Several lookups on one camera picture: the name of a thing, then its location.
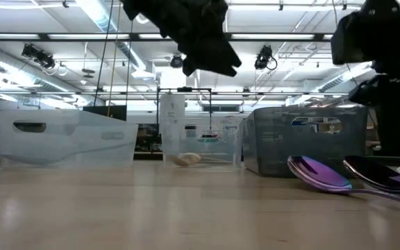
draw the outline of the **handle cutout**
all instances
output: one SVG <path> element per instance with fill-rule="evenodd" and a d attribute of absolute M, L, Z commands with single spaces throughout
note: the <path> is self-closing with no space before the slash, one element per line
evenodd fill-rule
<path fill-rule="evenodd" d="M 302 128 L 307 133 L 325 133 L 335 135 L 344 129 L 342 122 L 335 117 L 297 117 L 291 126 Z"/>
<path fill-rule="evenodd" d="M 44 122 L 13 122 L 13 126 L 27 133 L 43 133 L 47 128 Z"/>

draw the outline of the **plastic crate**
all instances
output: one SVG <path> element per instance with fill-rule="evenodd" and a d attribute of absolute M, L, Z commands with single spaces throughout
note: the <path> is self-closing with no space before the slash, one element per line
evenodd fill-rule
<path fill-rule="evenodd" d="M 166 165 L 200 167 L 205 165 L 239 167 L 242 157 L 242 119 L 222 118 L 210 127 L 209 119 L 167 119 L 162 121 L 162 150 Z M 179 164 L 177 158 L 192 155 L 200 161 Z"/>
<path fill-rule="evenodd" d="M 137 132 L 137 124 L 85 111 L 1 111 L 1 166 L 128 167 Z"/>
<path fill-rule="evenodd" d="M 291 155 L 314 158 L 351 176 L 342 161 L 363 155 L 366 108 L 260 108 L 242 124 L 244 165 L 262 176 L 294 178 Z"/>

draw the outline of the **purple spoon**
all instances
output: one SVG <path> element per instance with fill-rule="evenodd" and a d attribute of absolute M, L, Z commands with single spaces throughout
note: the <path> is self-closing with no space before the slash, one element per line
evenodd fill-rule
<path fill-rule="evenodd" d="M 374 194 L 400 202 L 400 194 L 390 194 L 379 190 L 355 190 L 348 179 L 309 157 L 290 156 L 287 163 L 294 175 L 319 190 L 335 194 Z"/>

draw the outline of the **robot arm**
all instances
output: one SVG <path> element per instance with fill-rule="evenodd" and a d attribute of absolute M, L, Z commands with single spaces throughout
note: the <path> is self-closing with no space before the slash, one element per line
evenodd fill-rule
<path fill-rule="evenodd" d="M 228 5 L 224 0 L 122 0 L 130 20 L 144 15 L 159 29 L 162 37 L 170 36 L 178 50 L 186 55 L 183 73 L 204 69 L 235 76 L 233 67 L 242 62 L 226 40 L 222 24 Z"/>

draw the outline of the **gray mesh bin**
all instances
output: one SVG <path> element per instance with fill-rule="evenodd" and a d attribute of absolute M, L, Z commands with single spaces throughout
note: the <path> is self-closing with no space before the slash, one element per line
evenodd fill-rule
<path fill-rule="evenodd" d="M 260 108 L 241 124 L 244 165 L 262 176 L 292 178 L 288 156 L 314 158 L 344 176 L 342 161 L 363 155 L 366 108 Z"/>

